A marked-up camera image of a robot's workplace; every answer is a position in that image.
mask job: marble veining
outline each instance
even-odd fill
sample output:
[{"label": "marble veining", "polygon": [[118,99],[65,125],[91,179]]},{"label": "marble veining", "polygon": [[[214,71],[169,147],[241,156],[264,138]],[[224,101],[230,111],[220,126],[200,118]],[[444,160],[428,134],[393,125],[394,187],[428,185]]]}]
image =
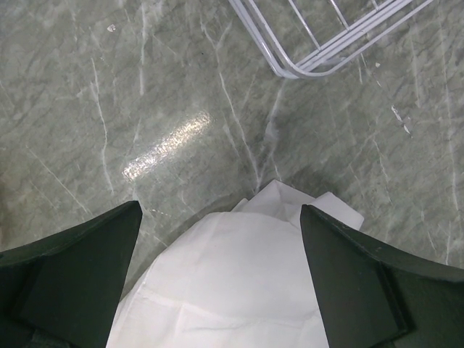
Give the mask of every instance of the marble veining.
[{"label": "marble veining", "polygon": [[0,249],[137,199],[130,287],[277,178],[464,267],[463,21],[436,0],[340,72],[284,80],[226,0],[0,0]]}]

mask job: gray marble floor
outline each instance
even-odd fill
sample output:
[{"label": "gray marble floor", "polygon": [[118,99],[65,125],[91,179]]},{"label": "gray marble floor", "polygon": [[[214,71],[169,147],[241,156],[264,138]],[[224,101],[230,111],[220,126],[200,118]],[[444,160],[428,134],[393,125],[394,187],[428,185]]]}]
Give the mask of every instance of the gray marble floor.
[{"label": "gray marble floor", "polygon": [[463,28],[436,0],[335,75],[282,80],[227,0],[0,0],[0,249],[137,199],[130,286],[278,178],[464,267]]}]

